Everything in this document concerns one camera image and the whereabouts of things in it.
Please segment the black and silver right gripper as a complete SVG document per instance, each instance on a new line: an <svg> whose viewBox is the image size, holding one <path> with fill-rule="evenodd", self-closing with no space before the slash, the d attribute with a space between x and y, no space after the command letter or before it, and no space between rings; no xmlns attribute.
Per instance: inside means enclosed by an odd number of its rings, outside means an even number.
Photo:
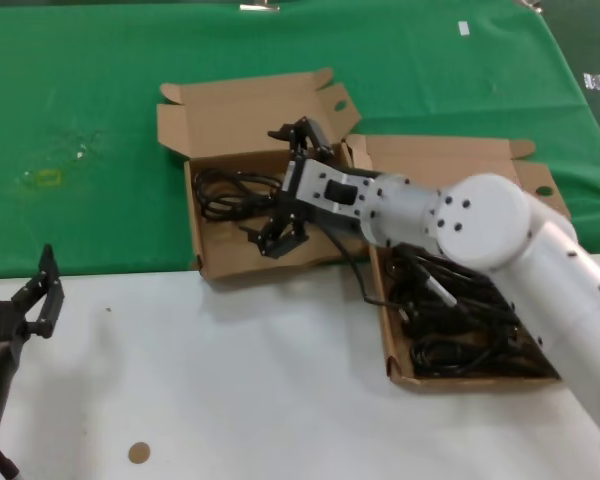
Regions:
<svg viewBox="0 0 600 480"><path fill-rule="evenodd" d="M267 135L289 144L292 161L285 172L280 203L265 225L260 230L239 227L260 254L279 259L305 243L309 239L305 223L362 236L367 198L381 174L327 164L335 158L332 144L319 123L308 117L285 123Z"/></svg>

